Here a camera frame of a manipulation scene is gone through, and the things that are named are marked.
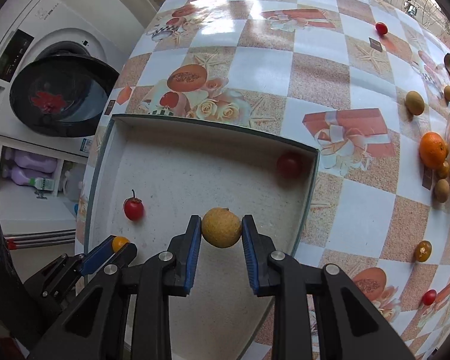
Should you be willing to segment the small yellow cherry tomato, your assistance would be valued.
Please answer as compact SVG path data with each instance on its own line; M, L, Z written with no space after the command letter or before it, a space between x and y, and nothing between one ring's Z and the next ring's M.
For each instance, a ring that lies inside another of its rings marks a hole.
M130 241L124 236L115 236L112 240L112 250L114 253L119 252Z

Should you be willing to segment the red cherry tomato with stem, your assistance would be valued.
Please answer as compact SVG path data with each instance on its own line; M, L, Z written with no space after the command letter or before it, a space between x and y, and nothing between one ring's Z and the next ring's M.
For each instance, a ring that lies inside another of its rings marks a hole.
M132 196L128 197L123 203L124 215L132 222L141 220L145 216L145 207L142 201L136 197L132 190Z

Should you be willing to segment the tan longan fruit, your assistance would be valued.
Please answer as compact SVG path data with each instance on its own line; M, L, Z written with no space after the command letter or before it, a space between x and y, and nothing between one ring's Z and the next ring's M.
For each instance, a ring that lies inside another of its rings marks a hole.
M233 246L240 239L241 232L241 220L228 208L212 208L201 221L202 236L217 248Z

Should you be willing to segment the dark yellow tomato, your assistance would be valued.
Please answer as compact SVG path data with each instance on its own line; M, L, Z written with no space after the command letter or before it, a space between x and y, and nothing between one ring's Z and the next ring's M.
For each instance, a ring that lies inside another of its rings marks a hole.
M432 251L431 242L422 240L415 248L415 261L418 263L426 262L431 257Z

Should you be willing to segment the white tray with green rim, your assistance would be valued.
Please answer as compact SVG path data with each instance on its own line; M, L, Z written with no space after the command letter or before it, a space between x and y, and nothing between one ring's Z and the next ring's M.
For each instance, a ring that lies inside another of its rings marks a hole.
M283 178L276 161L301 155L302 173ZM299 242L318 170L319 151L270 133L229 124L156 115L115 115L105 130L91 182L87 249L120 235L143 263L183 233L193 215L215 207L252 215L260 233L287 254ZM135 191L145 216L130 221L124 201ZM238 359L271 301L249 286L241 243L227 249L203 242L193 288L170 300L175 359Z

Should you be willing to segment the purple detergent bottle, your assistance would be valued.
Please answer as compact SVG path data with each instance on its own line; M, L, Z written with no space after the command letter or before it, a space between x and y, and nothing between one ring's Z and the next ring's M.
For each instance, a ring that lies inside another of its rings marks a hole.
M52 174L57 168L57 159L41 154L29 153L23 150L15 150L13 160L17 166L46 174Z

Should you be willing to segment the brown kiwi fruit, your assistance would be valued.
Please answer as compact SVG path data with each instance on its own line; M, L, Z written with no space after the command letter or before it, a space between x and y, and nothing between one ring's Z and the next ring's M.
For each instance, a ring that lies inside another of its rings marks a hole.
M436 182L433 189L435 199L439 203L445 203L450 197L450 185L446 179L440 179Z

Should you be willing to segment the small greenish fruit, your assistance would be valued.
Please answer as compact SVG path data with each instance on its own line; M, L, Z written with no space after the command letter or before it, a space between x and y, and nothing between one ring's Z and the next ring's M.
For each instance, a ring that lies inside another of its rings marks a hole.
M447 161L444 161L444 163L435 170L435 173L438 179L446 179L450 174L450 164Z

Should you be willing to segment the large orange mandarin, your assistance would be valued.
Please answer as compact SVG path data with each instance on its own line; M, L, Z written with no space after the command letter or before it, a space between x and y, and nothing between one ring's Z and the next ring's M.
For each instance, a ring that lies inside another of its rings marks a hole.
M424 166L438 170L446 160L446 143L438 133L428 132L422 136L418 152Z

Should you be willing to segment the white washing machine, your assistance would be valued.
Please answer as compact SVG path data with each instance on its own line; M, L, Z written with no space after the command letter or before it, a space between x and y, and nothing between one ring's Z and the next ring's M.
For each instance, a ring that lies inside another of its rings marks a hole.
M143 26L120 0L7 0L0 142L87 157Z

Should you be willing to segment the green kiwi fruit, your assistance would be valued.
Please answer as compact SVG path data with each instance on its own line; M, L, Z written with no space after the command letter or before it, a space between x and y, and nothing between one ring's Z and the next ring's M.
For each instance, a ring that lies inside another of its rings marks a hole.
M424 113L425 103L420 95L416 91L409 91L405 97L405 107L413 116L420 116Z

